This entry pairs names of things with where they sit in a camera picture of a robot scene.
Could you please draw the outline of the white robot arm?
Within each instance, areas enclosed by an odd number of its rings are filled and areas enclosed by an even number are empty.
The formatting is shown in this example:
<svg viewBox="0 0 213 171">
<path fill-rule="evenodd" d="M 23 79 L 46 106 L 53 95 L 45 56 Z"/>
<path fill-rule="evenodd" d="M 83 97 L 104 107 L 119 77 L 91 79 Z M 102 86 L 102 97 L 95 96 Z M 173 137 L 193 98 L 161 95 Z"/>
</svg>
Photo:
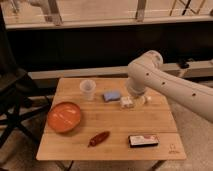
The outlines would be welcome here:
<svg viewBox="0 0 213 171">
<path fill-rule="evenodd" d="M 161 70 L 163 57 L 149 50 L 127 66 L 126 89 L 133 98 L 143 96 L 149 87 L 213 123 L 213 88 L 200 85 Z"/>
</svg>

